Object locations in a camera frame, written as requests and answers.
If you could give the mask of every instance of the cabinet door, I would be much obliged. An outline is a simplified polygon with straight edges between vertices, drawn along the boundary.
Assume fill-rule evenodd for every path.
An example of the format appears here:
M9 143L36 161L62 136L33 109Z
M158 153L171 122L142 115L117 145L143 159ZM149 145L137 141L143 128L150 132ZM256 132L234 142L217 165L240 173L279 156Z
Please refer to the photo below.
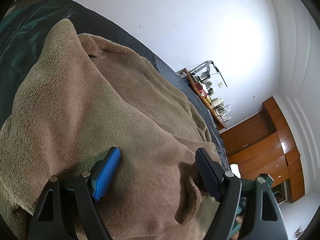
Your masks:
M280 142L284 142L290 136L292 136L289 125L286 125L285 127L281 128L279 131L277 131L277 134L278 134Z
M300 159L300 153L298 152L298 149L295 147L285 154L285 158L288 162L288 165L290 165L294 163L296 160Z
M287 166L285 162L285 157L282 155L275 161L267 164L266 166L254 171L246 176L243 176L244 179L255 180L261 173L275 174L278 171L284 169Z
M289 179L289 170L288 167L285 167L281 171L278 171L277 173L271 175L273 178L274 182L271 187L275 187L279 185L280 183L284 182L285 180Z
M246 163L239 165L239 171L241 176L246 176L260 168L268 165L269 163L275 161L279 157L283 156L283 151L281 144L269 150L268 152L250 160Z
M283 127L285 127L287 125L287 121L284 118L283 114L281 114L281 116L279 116L273 122L274 122L275 127L276 127L277 130L280 130L281 128L283 128Z
M271 119L274 121L275 119L277 119L278 117L280 117L282 115L282 112L279 108L279 106L275 106L274 108L272 108L269 111L269 115L271 117Z
M290 152L292 149L295 148L296 143L294 141L293 136L290 136L288 139L284 140L282 143L282 149L284 154L287 154L288 152Z
M273 109L274 107L278 106L278 104L276 103L275 99L273 97L267 99L266 101L263 102L263 106L270 111L271 109Z
M298 187L291 191L291 199L289 199L289 201L293 203L297 201L299 198L303 197L304 194L304 184L300 184Z
M250 146L249 148L242 150L236 154L232 155L233 163L235 164L242 164L246 163L261 154L271 150L272 148L276 147L280 144L278 134L275 132L268 136L267 138L263 139L262 141Z
M294 190L299 185L304 184L302 170L298 171L296 174L290 176L290 186L291 190Z
M293 174L296 174L298 171L302 170L300 158L294 163L290 164L288 168L290 176L293 176Z

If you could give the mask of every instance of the finger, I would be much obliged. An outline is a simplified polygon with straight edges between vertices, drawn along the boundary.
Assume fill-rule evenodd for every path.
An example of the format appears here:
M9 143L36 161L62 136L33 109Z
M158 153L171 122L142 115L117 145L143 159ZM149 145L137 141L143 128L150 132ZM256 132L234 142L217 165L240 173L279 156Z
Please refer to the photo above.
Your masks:
M242 224L242 222L243 222L243 216L236 216L236 222L237 222L238 224Z
M230 238L231 240L237 240L239 237L239 231L236 231L236 233Z

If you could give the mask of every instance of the dark gray bedsheet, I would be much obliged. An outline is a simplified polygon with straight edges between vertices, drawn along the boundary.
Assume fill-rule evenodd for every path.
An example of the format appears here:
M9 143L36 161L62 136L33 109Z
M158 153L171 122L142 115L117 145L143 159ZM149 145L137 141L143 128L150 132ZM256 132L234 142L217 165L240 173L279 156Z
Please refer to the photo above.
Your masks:
M0 127L11 114L19 85L37 62L50 29L69 18L77 33L91 33L127 46L145 57L172 85L186 94L205 120L225 170L226 151L211 115L198 96L157 55L118 25L72 0L18 0L0 22Z

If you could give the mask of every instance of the metal screw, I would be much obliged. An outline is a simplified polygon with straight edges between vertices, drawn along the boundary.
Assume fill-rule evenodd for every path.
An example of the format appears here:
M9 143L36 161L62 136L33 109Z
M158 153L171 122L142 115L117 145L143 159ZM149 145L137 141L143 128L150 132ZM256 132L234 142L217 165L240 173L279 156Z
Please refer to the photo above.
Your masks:
M90 176L90 171L84 171L81 173L82 177L86 178Z
M226 171L224 175L226 175L228 178L232 178L234 176L234 174L231 171Z
M257 178L257 181L258 181L260 184L266 182L266 180L265 180L263 177L258 177L258 178Z
M50 181L51 182L56 182L58 180L58 177L57 176L52 176L51 178L50 178Z

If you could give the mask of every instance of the blanket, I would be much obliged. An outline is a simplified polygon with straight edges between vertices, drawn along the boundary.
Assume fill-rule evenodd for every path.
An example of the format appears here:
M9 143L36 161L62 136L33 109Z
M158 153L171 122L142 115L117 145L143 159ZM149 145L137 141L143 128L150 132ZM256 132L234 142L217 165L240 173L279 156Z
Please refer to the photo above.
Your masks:
M111 236L203 239L217 205L195 151L220 162L204 120L145 58L61 20L0 131L0 213L14 234L26 238L26 213L52 175L90 170L112 146L121 160L98 202Z

